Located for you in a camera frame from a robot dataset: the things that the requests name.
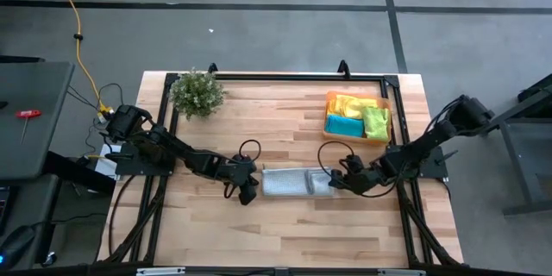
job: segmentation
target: black stand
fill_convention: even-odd
[[[111,195],[115,189],[114,179],[89,168],[77,165],[65,157],[51,151],[48,151],[46,155],[42,171],[44,173],[54,174],[63,180],[84,185],[93,191],[104,194]]]
[[[541,185],[541,179],[552,178],[549,149],[552,119],[534,117],[543,111],[550,113],[552,84],[550,76],[518,95],[523,99],[511,109],[496,116],[481,134],[487,136],[500,129],[510,155],[525,203],[503,209],[505,216],[515,216],[552,210],[552,198]]]

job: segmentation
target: yellow cable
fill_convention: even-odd
[[[80,16],[78,15],[77,8],[75,8],[75,4],[72,2],[72,0],[67,0],[67,1],[69,1],[69,4],[71,5],[72,10],[73,10],[73,12],[75,12],[75,16],[77,17],[77,35],[81,35],[81,33],[80,33],[80,29],[81,29]],[[88,77],[88,79],[90,80],[90,83],[92,84],[92,89],[96,93],[96,98],[97,98],[98,102],[100,103],[100,111],[102,111],[102,112],[108,111],[108,109],[104,106],[104,103],[102,103],[102,99],[100,98],[100,94],[97,91],[96,84],[94,83],[94,79],[88,73],[88,70],[86,70],[85,64],[83,64],[82,60],[80,59],[80,39],[77,39],[77,61],[78,61],[78,64],[80,65],[80,67],[83,69],[83,72],[85,72],[86,77]]]

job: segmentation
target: gray floor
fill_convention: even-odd
[[[385,0],[88,0],[182,3],[301,3],[382,5]],[[552,0],[395,0],[397,5],[552,7]],[[332,72],[339,60],[355,72],[397,72],[386,13],[237,10],[81,9],[83,59],[98,85],[117,82],[133,103],[145,70],[206,68]],[[462,93],[500,112],[520,90],[550,74],[552,16],[399,14],[408,71],[421,73],[431,113]],[[0,53],[74,58],[75,23],[69,9],[0,7]],[[84,74],[72,85],[92,99]],[[118,104],[115,89],[106,102]],[[52,148],[77,156],[94,111],[66,100]],[[98,135],[90,141],[99,147]],[[502,137],[457,138],[446,150],[455,220],[466,263],[527,273],[552,272],[552,213],[504,218],[522,196]],[[67,191],[60,201],[76,203]],[[81,199],[106,208],[105,198]],[[67,225],[69,238],[83,226]],[[63,264],[91,260],[97,244],[67,250]]]

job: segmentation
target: folded towel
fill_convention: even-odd
[[[354,120],[342,116],[328,116],[325,130],[332,134],[362,137],[364,124],[361,120]]]
[[[349,95],[336,95],[329,102],[328,115],[338,115],[354,119],[362,119],[362,108],[378,107],[378,102],[371,98],[357,98]]]
[[[387,126],[389,124],[389,109],[366,107],[362,110],[364,131],[366,137],[379,141],[389,141]]]

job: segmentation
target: orange basket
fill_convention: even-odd
[[[325,129],[326,129],[326,122],[328,121],[329,102],[336,99],[337,95],[347,95],[347,96],[352,96],[352,97],[357,97],[357,98],[373,99],[377,102],[378,108],[388,109],[389,110],[390,122],[387,124],[387,137],[389,137],[389,139],[387,139],[387,141],[382,141],[382,140],[368,138],[368,137],[366,137],[366,133],[363,133],[361,138],[360,137],[353,137],[353,136],[349,136],[349,135],[339,135],[339,134],[328,133]],[[389,99],[386,99],[386,98],[374,97],[374,96],[367,95],[367,94],[352,94],[352,93],[345,93],[345,92],[340,92],[340,91],[329,91],[328,94],[326,94],[326,117],[325,117],[325,120],[324,120],[324,127],[322,129],[323,135],[324,135],[324,137],[326,137],[328,139],[336,139],[336,140],[359,142],[359,143],[368,143],[368,144],[378,145],[378,146],[386,145],[387,143],[389,143],[389,141],[391,141],[391,117],[392,117],[391,107],[392,107],[391,106],[391,101]]]

